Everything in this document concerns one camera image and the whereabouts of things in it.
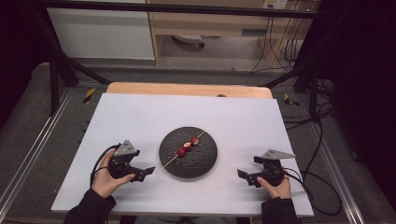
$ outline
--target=black sleeve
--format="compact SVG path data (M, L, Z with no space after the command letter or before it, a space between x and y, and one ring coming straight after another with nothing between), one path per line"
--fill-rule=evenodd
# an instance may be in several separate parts
M298 224L291 199L274 198L262 203L262 224Z
M67 213L64 224L103 223L103 220L114 206L116 206L116 201L113 197L110 196L104 199L93 189L89 189L79 205Z

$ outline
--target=black round plate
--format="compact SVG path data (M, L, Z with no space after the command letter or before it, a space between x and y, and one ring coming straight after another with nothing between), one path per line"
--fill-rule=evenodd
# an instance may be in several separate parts
M173 130L165 136L160 146L160 160L163 165L168 163L193 136L198 136L203 130L194 127L183 127ZM215 164L218 148L209 133L199 138L199 144L192 147L184 157L172 161L165 169L181 178L195 178L206 174Z

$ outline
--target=handheld controller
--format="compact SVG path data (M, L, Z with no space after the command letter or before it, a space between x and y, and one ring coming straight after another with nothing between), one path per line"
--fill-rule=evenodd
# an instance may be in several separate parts
M248 174L247 172L237 170L238 176L246 179L247 183L252 186L254 185L256 188L261 187L262 185L257 181L257 177L260 176L264 178L270 185L276 187L280 185L283 180L283 168L280 164L279 159L288 159L294 158L295 156L292 154L275 151L273 149L269 149L266 153L262 155L262 157L255 156L254 162L261 164L263 169L259 173Z
M125 140L122 144L118 144L116 149L114 156L108 164L108 171L113 178L122 178L126 175L135 174L135 178L130 182L143 182L146 175L151 175L154 172L155 166L146 170L131 166L131 160L139 155L140 150L134 148L130 141Z

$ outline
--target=aluminum rail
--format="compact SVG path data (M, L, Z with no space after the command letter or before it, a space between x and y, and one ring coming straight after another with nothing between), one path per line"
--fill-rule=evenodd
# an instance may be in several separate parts
M309 115L308 101L306 97L302 96L301 94L297 94L297 97L299 98L299 102L302 103L305 114ZM311 122L310 125L315 137L318 140L320 136L320 128L318 124ZM361 215L361 210L356 205L352 193L347 186L347 182L345 181L340 171L340 168L338 168L338 165L334 157L332 156L332 153L324 138L322 138L322 142L320 145L320 155L323 159L324 164L326 165L327 171L329 172L334 187L337 189L338 193L341 196L341 200L344 204L344 210L349 219L349 222L352 224L363 224L364 220L363 216Z
M35 164L35 161L40 155L41 150L43 149L44 145L49 139L53 128L57 124L62 113L64 112L64 109L66 108L66 105L68 103L72 91L73 88L66 89L66 91L64 92L61 98L60 106L58 110L55 112L55 114L52 117L48 118L40 134L36 138L35 142L31 146L29 152L27 153L26 157L21 163L20 168L18 169L17 173L14 175L14 177L8 184L5 192L3 193L2 197L0 198L0 223L2 223L3 219L6 217L6 214L10 206L17 197L17 194L19 193L24 181L26 180L27 176L29 175L30 171L32 170Z

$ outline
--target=human hand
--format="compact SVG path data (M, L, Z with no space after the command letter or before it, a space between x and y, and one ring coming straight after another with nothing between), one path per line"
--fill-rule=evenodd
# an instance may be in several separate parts
M271 198L281 198L281 199L288 199L291 198L290 193L290 181L288 175L283 175L282 182L280 185L274 187L270 185L264 178L257 177L257 181L262 185L263 188L267 189L271 195Z
M93 180L91 188L99 194L102 198L107 198L110 196L119 186L124 185L134 178L134 174L126 175L123 178L115 179L108 172L107 168L101 169L102 167L107 167L110 162L111 157L116 152L115 148L110 149L107 154L102 158L100 166L95 179Z

